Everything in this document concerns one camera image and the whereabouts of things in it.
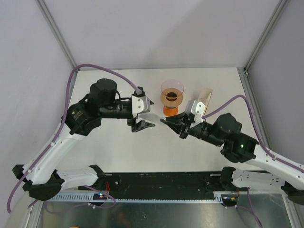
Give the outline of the clear pink plastic dripper cone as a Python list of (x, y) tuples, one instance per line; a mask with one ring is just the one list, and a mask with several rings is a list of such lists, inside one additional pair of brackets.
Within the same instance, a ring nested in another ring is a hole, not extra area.
[(167, 107), (177, 107), (183, 101), (183, 84), (176, 80), (164, 81), (161, 85), (161, 102)]

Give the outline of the cream coffee filter holder stack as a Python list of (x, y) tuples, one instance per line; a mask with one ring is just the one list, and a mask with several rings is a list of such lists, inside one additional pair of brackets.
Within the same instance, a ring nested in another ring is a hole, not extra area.
[(202, 91), (201, 91), (201, 93), (200, 93), (200, 95), (197, 99), (198, 102), (202, 102), (205, 105), (204, 114), (207, 111), (209, 101), (210, 101), (211, 96), (212, 96), (212, 92), (213, 92), (212, 89), (205, 87), (205, 88), (202, 89)]

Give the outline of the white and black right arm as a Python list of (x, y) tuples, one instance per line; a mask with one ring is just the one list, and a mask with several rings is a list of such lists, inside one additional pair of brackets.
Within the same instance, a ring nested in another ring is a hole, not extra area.
[(257, 139), (241, 132), (242, 124), (230, 113), (220, 115), (213, 124), (202, 119), (194, 122), (193, 114), (181, 113), (161, 119), (180, 138), (193, 136), (221, 147), (220, 153), (230, 162), (246, 163), (265, 170), (247, 173), (232, 167), (223, 169), (219, 178), (223, 190), (254, 188), (283, 191), (296, 204), (304, 203), (304, 166), (265, 147)]

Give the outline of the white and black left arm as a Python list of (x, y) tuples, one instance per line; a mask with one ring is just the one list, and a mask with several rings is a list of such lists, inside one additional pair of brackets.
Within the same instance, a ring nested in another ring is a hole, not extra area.
[(116, 98), (119, 92), (115, 81), (104, 78), (92, 84), (89, 93), (68, 108), (64, 124), (55, 135), (55, 141), (47, 146), (47, 151), (31, 162), (13, 168), (16, 178), (24, 182), (23, 190), (36, 200), (46, 201), (70, 188), (90, 186), (101, 189), (105, 184), (105, 173), (98, 165), (72, 171), (59, 171), (56, 167), (77, 143), (101, 125), (102, 119), (125, 119), (133, 133), (154, 127), (145, 120), (137, 121), (139, 115), (150, 112), (153, 105), (143, 88), (139, 90), (140, 94)]

